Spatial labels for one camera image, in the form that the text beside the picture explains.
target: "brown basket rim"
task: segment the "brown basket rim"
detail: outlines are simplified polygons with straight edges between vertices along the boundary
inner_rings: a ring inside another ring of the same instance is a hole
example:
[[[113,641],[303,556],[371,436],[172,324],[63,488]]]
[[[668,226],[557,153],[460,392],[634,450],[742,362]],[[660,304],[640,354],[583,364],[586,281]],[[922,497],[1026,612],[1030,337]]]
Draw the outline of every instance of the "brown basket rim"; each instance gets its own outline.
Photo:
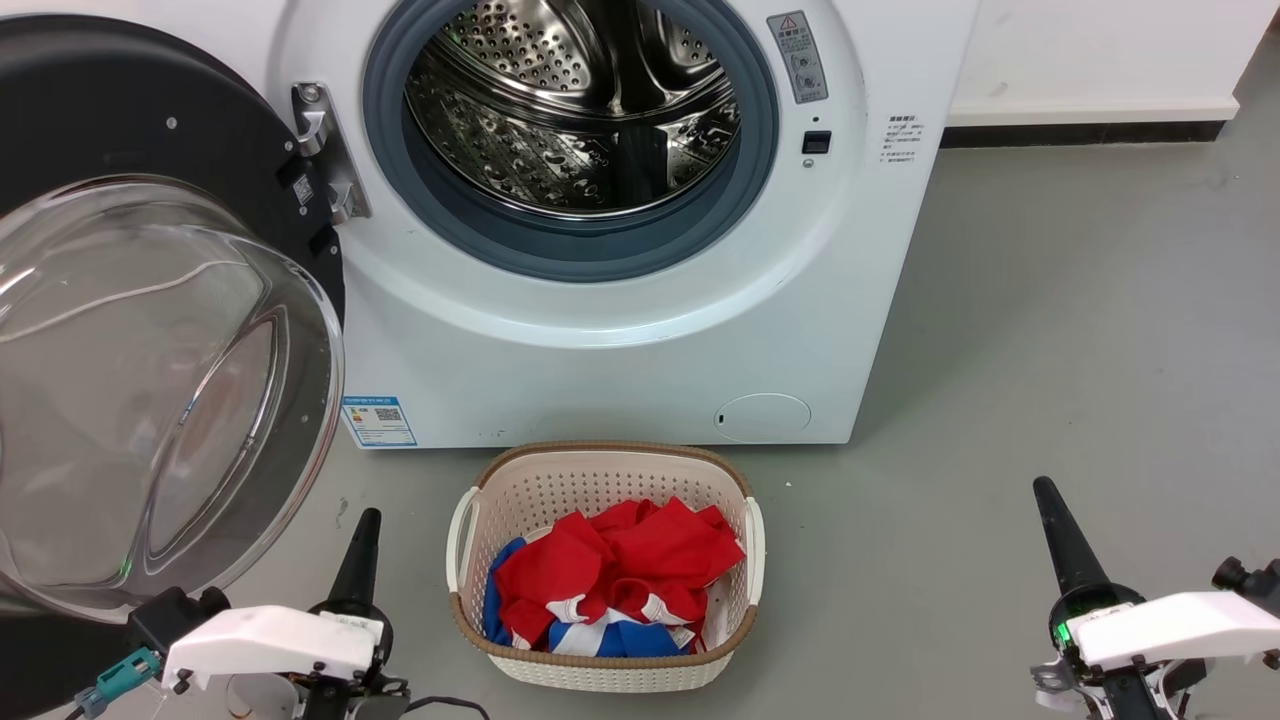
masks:
[[[503,465],[516,460],[517,457],[524,457],[526,455],[534,455],[539,452],[573,452],[573,451],[605,451],[605,452],[649,452],[653,455],[676,455],[680,457],[690,457],[694,460],[703,460],[712,465],[716,465],[721,470],[728,473],[737,487],[742,491],[742,497],[751,497],[751,486],[748,484],[746,478],[735,468],[727,459],[719,454],[712,452],[709,450],[703,450],[700,447],[686,447],[680,445],[659,445],[652,442],[581,442],[581,441],[567,441],[567,442],[535,442],[530,445],[522,445],[520,447],[513,447],[493,460],[476,478],[476,488],[484,488],[489,478],[494,475]],[[699,665],[709,665],[724,656],[732,653],[737,650],[737,646],[742,644],[746,635],[751,632],[751,626],[755,625],[755,615],[758,607],[755,605],[749,605],[746,612],[742,615],[742,621],[739,624],[737,629],[732,635],[724,642],[724,644],[704,653],[699,655],[675,655],[671,657],[581,657],[576,655],[554,655],[550,652],[535,652],[531,650],[516,650],[513,647],[502,646],[495,642],[489,641],[471,626],[467,621],[466,612],[462,610],[462,594],[449,593],[449,605],[453,607],[453,620],[457,623],[458,629],[462,632],[462,637],[467,638],[471,644],[476,646],[481,651],[506,660],[518,660],[522,662],[535,662],[539,665],[554,665],[559,667],[584,667],[591,670],[667,670],[676,667],[696,667]]]

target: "laundry basket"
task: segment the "laundry basket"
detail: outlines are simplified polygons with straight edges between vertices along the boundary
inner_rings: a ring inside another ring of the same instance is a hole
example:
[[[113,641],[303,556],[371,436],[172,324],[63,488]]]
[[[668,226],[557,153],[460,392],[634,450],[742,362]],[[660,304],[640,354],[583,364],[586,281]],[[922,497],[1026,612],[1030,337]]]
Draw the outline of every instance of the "laundry basket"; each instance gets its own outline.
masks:
[[[581,510],[591,516],[625,500],[689,507],[716,505],[746,551],[728,573],[726,639],[698,655],[579,657],[495,644],[484,637],[485,580],[516,537]],[[751,630],[764,583],[764,521],[746,479],[714,452],[646,443],[557,442],[509,450],[480,474],[453,512],[445,548],[453,618],[503,673],[553,688],[614,693],[687,691],[710,683]]]

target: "white stripe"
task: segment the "white stripe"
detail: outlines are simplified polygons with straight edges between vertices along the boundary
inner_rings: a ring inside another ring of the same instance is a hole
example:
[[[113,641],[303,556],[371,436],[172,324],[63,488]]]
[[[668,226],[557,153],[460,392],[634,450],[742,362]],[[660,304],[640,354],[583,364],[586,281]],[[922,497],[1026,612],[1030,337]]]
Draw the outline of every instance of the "white stripe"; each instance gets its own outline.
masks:
[[[595,623],[573,623],[564,630],[564,637],[559,644],[552,648],[556,655],[580,655],[582,657],[595,657],[604,641],[604,629],[609,625],[608,618],[600,618]]]
[[[644,615],[650,623],[659,623],[662,625],[687,625],[689,620],[678,615],[672,615],[667,610],[667,603],[653,593],[649,593],[649,600],[645,601],[644,607],[640,609],[640,614]]]
[[[547,610],[559,618],[561,623],[586,623],[586,615],[577,614],[577,603],[586,600],[585,594],[576,594],[568,600],[553,600],[547,603]]]
[[[635,618],[612,607],[604,611],[604,620],[608,623],[637,623]]]

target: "cable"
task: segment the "cable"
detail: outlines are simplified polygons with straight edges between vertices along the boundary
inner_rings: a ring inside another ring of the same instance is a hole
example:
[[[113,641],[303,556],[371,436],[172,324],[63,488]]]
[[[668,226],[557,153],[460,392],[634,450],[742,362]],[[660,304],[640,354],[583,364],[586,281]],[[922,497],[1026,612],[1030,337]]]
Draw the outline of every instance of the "cable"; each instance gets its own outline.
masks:
[[[435,703],[435,702],[438,702],[440,705],[452,705],[454,707],[470,707],[471,710],[475,710],[476,712],[479,712],[480,716],[484,717],[484,720],[490,720],[489,719],[489,714],[485,712],[483,707],[480,707],[480,703],[471,702],[470,700],[461,700],[461,698],[447,697],[447,696],[428,696],[428,697],[424,697],[421,700],[415,700],[413,702],[408,703],[408,707],[404,708],[404,715],[408,715],[410,712],[413,712],[419,707],[425,707],[425,706]]]
[[[137,297],[138,295],[146,295],[148,292],[160,292],[161,290],[169,290],[172,287],[178,287],[179,284],[182,284],[182,283],[189,281],[191,278],[198,275],[200,273],[205,272],[207,268],[212,268],[214,265],[237,265],[237,266],[241,266],[241,268],[247,268],[248,266],[247,263],[237,263],[234,260],[210,260],[207,263],[201,263],[200,265],[196,266],[196,269],[191,270],[189,273],[187,273],[186,275],[182,275],[178,279],[169,281],[166,283],[154,284],[154,286],[150,286],[150,287],[140,287],[137,290],[131,290],[128,292],[120,292],[120,293],[116,293],[116,295],[110,295],[108,297],[100,297],[100,299],[97,299],[97,300],[95,300],[92,302],[86,302],[84,305],[81,305],[79,307],[74,307],[72,310],[68,310],[68,311],[63,313],[61,315],[55,315],[55,316],[52,316],[52,318],[50,318],[47,320],[44,320],[41,323],[36,323],[35,325],[31,325],[29,328],[23,328],[20,331],[15,332],[15,333],[9,333],[9,334],[5,334],[5,336],[0,336],[0,342],[13,342],[13,341],[15,341],[18,338],[27,337],[27,336],[29,336],[32,333],[38,333],[40,331],[42,331],[45,328],[56,325],[58,323],[61,323],[63,320],[69,320],[69,319],[74,318],[76,315],[79,315],[81,313],[87,313],[87,311],[90,311],[90,310],[92,310],[95,307],[101,307],[102,305],[106,305],[108,302],[115,302],[116,300],[125,300],[125,299],[129,299],[129,297]]]
[[[253,714],[252,707],[250,707],[244,712],[236,712],[234,710],[232,710],[232,683],[236,682],[236,678],[239,678],[239,675],[238,674],[232,675],[230,678],[227,679],[227,684],[223,685],[223,708],[227,710],[227,714],[234,717],[236,720],[246,720],[250,715]]]

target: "red cloth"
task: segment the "red cloth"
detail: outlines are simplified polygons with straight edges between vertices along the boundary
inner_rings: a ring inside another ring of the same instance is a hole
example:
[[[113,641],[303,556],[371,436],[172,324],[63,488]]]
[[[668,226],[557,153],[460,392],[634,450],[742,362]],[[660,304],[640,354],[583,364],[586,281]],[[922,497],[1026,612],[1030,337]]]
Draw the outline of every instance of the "red cloth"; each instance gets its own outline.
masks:
[[[590,520],[572,512],[494,574],[499,616],[534,647],[557,614],[573,621],[566,609],[586,623],[609,607],[645,623],[698,623],[707,615],[703,588],[744,557],[714,506],[694,512],[680,498],[628,500]]]

